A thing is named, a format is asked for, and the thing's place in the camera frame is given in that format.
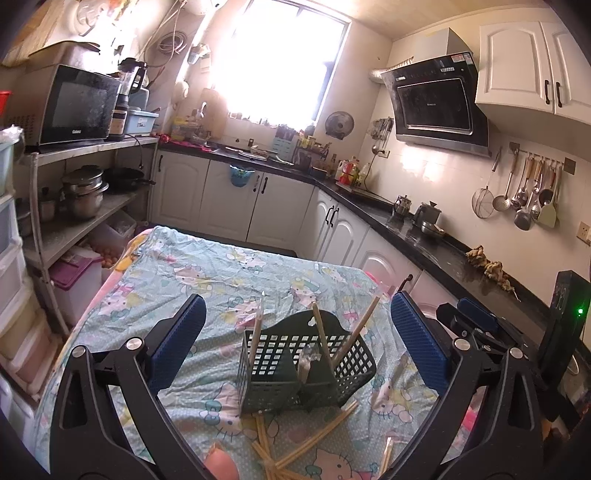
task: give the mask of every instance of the white cabinet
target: white cabinet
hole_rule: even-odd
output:
[[[371,229],[352,266],[366,272],[377,283],[383,283],[386,290],[392,286],[398,288],[412,274],[413,279],[404,287],[404,290],[411,291],[421,274],[420,268]]]
[[[207,172],[197,231],[246,241],[261,180],[262,174],[256,171],[245,186],[236,187],[230,180],[230,165],[212,161]]]
[[[205,158],[159,153],[150,221],[196,232],[208,166]]]
[[[556,93],[554,112],[591,124],[591,65],[564,25],[542,23],[542,30]]]
[[[314,186],[265,173],[247,241],[293,250]]]
[[[336,202],[319,188],[315,188],[308,204],[300,234],[295,243],[295,253],[299,258],[316,260],[330,229],[329,215]]]
[[[550,60],[539,22],[480,27],[476,103],[552,112],[552,92]]]
[[[437,307],[442,303],[457,306],[457,298],[425,271],[421,273],[421,276],[414,284],[410,296],[421,309],[423,315],[432,319],[437,319]]]
[[[318,260],[333,265],[353,264],[369,225],[342,205],[329,215],[329,230]]]

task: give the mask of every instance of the dish rack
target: dish rack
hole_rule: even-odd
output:
[[[320,312],[330,354],[334,356],[350,332],[341,327],[334,314],[325,310]],[[252,366],[248,358],[253,332],[244,332],[238,368],[241,414],[341,407],[374,377],[375,360],[361,337],[355,340],[333,370],[320,348],[318,330],[311,321],[313,318],[312,310],[305,310],[261,330]],[[302,384],[297,378],[296,366],[302,349],[310,343],[319,344],[322,357],[311,363],[307,382]]]

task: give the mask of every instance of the spatula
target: spatula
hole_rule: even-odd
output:
[[[540,211],[540,217],[538,218],[538,223],[542,225],[549,226],[550,228],[554,228],[556,225],[556,207],[554,206],[556,203],[556,197],[558,196],[558,189],[560,188],[560,181],[562,180],[562,165],[558,164],[558,168],[556,170],[556,183],[554,186],[554,194],[552,195],[552,200],[548,205],[544,205],[542,210]]]

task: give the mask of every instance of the blender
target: blender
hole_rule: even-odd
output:
[[[118,76],[121,82],[121,89],[117,97],[115,110],[113,111],[111,127],[109,128],[109,138],[107,140],[120,141],[125,138],[124,130],[129,111],[129,96],[138,92],[142,87],[146,69],[146,62],[133,58],[127,58],[119,63]],[[134,81],[138,76],[139,82],[137,86],[134,86]]]

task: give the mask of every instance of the kettle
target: kettle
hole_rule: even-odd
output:
[[[441,213],[441,210],[436,208],[436,206],[437,203],[435,202],[429,202],[429,205],[422,203],[414,214],[413,223],[418,226],[420,226],[423,222],[432,223],[435,225],[437,219],[439,218],[439,214]]]

